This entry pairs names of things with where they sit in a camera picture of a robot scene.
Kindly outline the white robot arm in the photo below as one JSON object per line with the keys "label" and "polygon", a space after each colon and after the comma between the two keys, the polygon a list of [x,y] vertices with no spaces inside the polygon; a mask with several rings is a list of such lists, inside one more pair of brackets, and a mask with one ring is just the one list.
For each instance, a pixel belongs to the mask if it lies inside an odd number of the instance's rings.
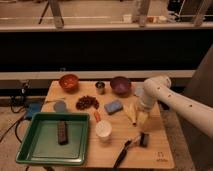
{"label": "white robot arm", "polygon": [[142,83],[138,105],[150,111],[157,101],[161,101],[213,139],[213,108],[180,95],[170,87],[171,80],[166,75],[146,79]]}

